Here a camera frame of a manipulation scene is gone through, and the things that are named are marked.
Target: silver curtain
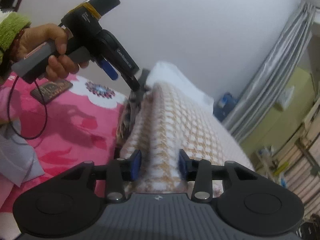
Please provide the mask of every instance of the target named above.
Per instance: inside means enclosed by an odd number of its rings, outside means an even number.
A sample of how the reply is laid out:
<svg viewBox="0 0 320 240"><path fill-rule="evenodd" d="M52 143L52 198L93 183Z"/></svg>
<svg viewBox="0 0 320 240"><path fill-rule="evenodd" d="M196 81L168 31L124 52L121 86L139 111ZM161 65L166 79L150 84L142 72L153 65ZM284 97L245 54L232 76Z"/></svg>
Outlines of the silver curtain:
<svg viewBox="0 0 320 240"><path fill-rule="evenodd" d="M300 3L238 104L223 121L238 142L254 130L283 91L308 41L315 11L313 5Z"/></svg>

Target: pink floral blanket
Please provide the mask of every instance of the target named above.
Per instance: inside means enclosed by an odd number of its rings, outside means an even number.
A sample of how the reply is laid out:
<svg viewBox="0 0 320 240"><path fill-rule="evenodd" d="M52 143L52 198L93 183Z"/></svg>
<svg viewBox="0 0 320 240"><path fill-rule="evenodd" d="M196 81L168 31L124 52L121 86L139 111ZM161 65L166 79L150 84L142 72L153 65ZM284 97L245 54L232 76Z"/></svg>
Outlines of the pink floral blanket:
<svg viewBox="0 0 320 240"><path fill-rule="evenodd" d="M14 79L15 76L10 76L4 86L11 87ZM0 183L2 179L6 190L10 190L0 212L12 212L12 205L21 193L83 161L102 165L113 158L116 128L125 96L80 76L69 75L67 79L73 83L73 88L47 105L48 123L44 133L28 141L45 174L23 183L20 188L0 177ZM45 119L44 107L30 96L33 88L34 84L23 80L18 80L15 87L20 96L17 108L24 136L37 134ZM102 183L97 184L98 195L103 188Z"/></svg>

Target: hand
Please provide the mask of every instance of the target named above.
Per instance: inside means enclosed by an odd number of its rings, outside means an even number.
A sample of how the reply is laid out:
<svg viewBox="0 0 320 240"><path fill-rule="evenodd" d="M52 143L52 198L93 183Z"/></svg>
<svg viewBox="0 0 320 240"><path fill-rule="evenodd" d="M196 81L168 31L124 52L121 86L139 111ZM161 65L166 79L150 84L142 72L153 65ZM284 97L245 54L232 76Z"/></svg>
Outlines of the hand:
<svg viewBox="0 0 320 240"><path fill-rule="evenodd" d="M78 65L64 55L67 51L68 34L64 29L51 23L25 29L20 39L20 46L16 55L17 60L24 58L26 54L48 39L54 40L57 51L60 53L59 57L51 55L48 59L46 74L49 80L56 81L58 78L66 78L69 73L77 73L79 66L81 68L88 66L88 62Z"/></svg>

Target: metal screw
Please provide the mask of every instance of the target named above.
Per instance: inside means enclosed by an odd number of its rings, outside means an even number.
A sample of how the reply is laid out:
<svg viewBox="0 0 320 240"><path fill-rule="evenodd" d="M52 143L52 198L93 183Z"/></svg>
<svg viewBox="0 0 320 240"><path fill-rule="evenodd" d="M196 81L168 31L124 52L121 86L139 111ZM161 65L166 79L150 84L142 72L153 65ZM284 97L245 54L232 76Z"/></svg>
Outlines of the metal screw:
<svg viewBox="0 0 320 240"><path fill-rule="evenodd" d="M195 197L197 199L208 199L210 197L210 194L205 191L198 191L195 193Z"/></svg>
<svg viewBox="0 0 320 240"><path fill-rule="evenodd" d="M119 192L111 192L107 195L107 198L109 200L119 200L119 199L122 199L122 194L119 193Z"/></svg>

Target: houndstooth pattern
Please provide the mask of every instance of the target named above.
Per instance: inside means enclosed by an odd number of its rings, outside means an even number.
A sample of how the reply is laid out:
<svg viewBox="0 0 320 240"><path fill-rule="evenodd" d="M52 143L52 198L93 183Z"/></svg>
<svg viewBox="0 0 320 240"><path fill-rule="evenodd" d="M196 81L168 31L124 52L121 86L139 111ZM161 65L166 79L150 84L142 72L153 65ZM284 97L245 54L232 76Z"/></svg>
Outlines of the houndstooth pattern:
<svg viewBox="0 0 320 240"><path fill-rule="evenodd" d="M203 111L181 91L167 83L158 83L141 104L135 126L120 152L129 158L135 149L142 151L140 178L126 187L126 192L173 193L192 192L194 182L181 180L178 169L179 149L189 157L206 159L214 165L226 160L251 168L243 151L226 132L228 144L235 144L238 156L226 154L218 130L220 123ZM213 181L214 195L222 193L221 181Z"/></svg>

